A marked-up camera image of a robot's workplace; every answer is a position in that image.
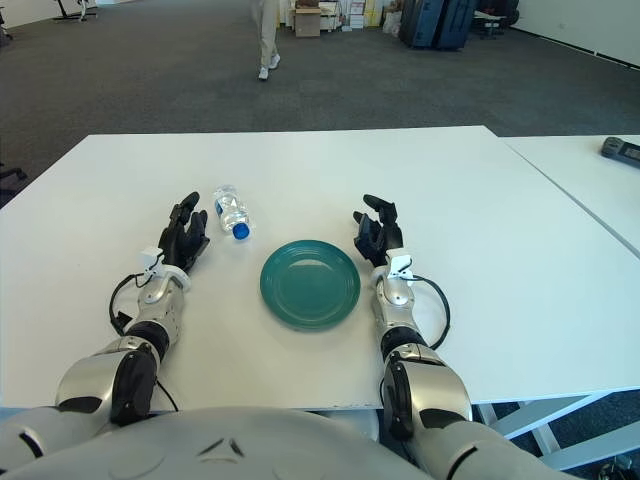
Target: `chair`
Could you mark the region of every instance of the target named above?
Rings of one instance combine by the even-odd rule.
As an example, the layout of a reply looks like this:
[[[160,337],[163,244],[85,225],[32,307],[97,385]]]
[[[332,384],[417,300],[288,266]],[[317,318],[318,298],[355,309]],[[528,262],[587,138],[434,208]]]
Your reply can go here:
[[[0,180],[4,178],[8,178],[12,175],[15,175],[16,177],[18,177],[19,181],[27,179],[27,174],[24,173],[24,171],[21,168],[9,168],[8,170],[0,171]],[[0,195],[3,197],[8,197],[7,200],[15,197],[17,193],[18,193],[17,190],[14,190],[11,188],[0,188]]]
[[[0,47],[2,46],[2,41],[4,40],[2,37],[5,36],[7,37],[9,40],[13,40],[13,35],[11,35],[9,32],[7,32],[7,29],[3,27],[4,25],[4,18],[2,18],[2,12],[0,12]]]
[[[64,9],[64,5],[62,5],[62,0],[57,0],[62,16],[55,17],[54,20],[78,20],[79,22],[86,22],[87,15],[94,15],[96,17],[98,16],[98,14],[95,12],[87,12],[87,4],[89,3],[89,0],[76,0],[76,1],[78,5],[80,5],[82,10],[79,13],[67,13],[67,11]]]

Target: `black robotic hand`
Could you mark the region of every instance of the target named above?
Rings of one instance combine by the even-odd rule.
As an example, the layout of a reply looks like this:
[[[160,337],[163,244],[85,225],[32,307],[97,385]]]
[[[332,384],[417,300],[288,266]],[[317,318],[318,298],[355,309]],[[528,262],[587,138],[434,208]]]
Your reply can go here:
[[[165,265],[174,265],[186,273],[193,266],[196,258],[209,244],[209,239],[204,234],[207,225],[207,212],[193,212],[200,200],[200,194],[193,192],[182,202],[174,205],[169,215],[169,226],[162,231],[160,247],[164,252]],[[191,224],[185,231],[191,216]]]
[[[374,267],[385,265],[386,251],[402,248],[402,231],[396,219],[395,203],[389,203],[373,195],[365,195],[364,203],[378,212],[380,222],[371,220],[366,213],[353,212],[354,220],[359,224],[358,236],[353,239],[358,251],[370,260]]]

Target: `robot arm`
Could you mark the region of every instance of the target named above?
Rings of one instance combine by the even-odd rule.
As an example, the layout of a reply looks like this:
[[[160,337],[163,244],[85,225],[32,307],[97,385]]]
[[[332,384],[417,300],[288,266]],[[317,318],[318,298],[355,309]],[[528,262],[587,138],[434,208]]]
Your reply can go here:
[[[436,480],[573,478],[471,421],[462,380],[429,348],[413,320],[412,261],[403,248],[395,205],[371,195],[364,201],[382,223],[354,212],[359,223],[354,243],[376,267],[372,307],[385,363],[384,428]]]
[[[147,418],[158,368],[180,333],[187,272],[209,243],[206,212],[191,215],[198,200],[194,192],[175,205],[160,247],[141,253],[144,273],[130,276],[143,279],[139,313],[134,320],[118,317],[131,320],[117,327],[122,336],[71,366],[54,407],[22,412],[2,425],[0,469],[15,469]]]

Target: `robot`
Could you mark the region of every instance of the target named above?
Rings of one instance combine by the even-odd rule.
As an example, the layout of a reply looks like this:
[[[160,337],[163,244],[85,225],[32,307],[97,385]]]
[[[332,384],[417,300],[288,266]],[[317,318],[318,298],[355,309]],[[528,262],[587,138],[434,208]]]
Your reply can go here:
[[[193,211],[198,200],[194,192],[173,207],[158,247],[142,252],[144,272],[119,285],[135,279],[140,287],[136,318],[111,314],[120,338],[71,366],[54,406],[0,426],[3,478],[574,478],[471,421],[464,384],[413,320],[411,282],[421,277],[410,270],[395,205],[370,195],[364,201],[379,221],[354,212],[354,242],[375,267],[383,428],[403,442],[412,462],[312,413],[222,407],[150,414],[158,369],[179,338],[188,272],[209,243],[207,214]]]

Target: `white shoe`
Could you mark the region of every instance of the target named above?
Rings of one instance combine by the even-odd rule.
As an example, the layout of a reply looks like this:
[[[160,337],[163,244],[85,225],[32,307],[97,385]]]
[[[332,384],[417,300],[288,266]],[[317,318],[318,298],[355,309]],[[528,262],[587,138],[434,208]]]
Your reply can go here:
[[[277,53],[271,57],[271,63],[269,64],[269,70],[275,70],[278,68],[278,64],[280,63],[280,55]]]
[[[260,73],[258,74],[258,80],[266,82],[269,78],[269,69],[267,67],[260,67]]]

